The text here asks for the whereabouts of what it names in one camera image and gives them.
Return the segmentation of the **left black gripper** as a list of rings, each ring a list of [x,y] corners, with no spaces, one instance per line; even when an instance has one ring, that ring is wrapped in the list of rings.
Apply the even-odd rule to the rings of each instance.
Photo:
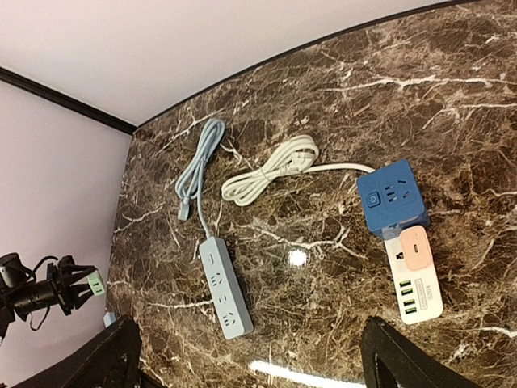
[[[45,280],[52,295],[48,304],[59,306],[64,315],[80,309],[94,295],[91,289],[81,289],[80,280],[96,270],[93,265],[76,264],[73,258],[55,258],[46,267]]]

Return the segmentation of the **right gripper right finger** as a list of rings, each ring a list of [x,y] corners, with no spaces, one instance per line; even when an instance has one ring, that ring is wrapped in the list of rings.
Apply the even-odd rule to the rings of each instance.
[[[367,388],[478,388],[479,385],[428,356],[380,317],[368,318],[361,339]]]

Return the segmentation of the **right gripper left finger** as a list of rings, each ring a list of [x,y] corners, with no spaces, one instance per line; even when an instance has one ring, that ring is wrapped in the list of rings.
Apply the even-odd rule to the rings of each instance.
[[[141,383],[139,327],[124,316],[76,352],[20,382],[18,387],[138,387]]]

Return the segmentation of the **green cube charger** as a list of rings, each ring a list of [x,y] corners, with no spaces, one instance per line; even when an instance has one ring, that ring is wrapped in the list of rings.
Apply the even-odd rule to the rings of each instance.
[[[90,286],[90,290],[96,297],[102,296],[106,293],[103,279],[98,271],[94,271],[89,274],[87,281]]]

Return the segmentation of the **white power strip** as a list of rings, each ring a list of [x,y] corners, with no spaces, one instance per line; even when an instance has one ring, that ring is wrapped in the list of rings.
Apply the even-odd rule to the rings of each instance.
[[[443,301],[433,259],[425,268],[411,271],[399,237],[385,240],[384,245],[402,322],[412,325],[440,317]]]

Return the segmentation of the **pink cube charger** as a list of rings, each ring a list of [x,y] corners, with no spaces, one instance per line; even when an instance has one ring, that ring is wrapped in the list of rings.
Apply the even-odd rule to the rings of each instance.
[[[401,250],[407,268],[416,272],[433,264],[431,246],[423,226],[412,226],[400,234]]]

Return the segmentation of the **light blue power strip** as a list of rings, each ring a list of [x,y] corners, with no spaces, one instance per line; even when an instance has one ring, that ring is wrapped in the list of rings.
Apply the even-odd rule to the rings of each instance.
[[[210,237],[199,246],[216,315],[227,340],[254,330],[225,241]]]

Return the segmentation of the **dark blue cube plug adapter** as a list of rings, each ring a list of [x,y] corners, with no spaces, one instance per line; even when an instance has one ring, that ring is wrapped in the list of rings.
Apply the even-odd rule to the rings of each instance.
[[[411,226],[430,225],[414,172],[406,159],[357,180],[368,230],[389,240]]]

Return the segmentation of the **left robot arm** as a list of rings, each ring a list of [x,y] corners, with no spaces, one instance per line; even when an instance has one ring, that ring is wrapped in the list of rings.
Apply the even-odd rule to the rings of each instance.
[[[34,268],[22,264],[15,252],[1,257],[1,338],[17,318],[33,321],[33,313],[59,306],[64,315],[82,307],[90,297],[106,293],[99,270],[78,265],[74,258],[48,255]]]

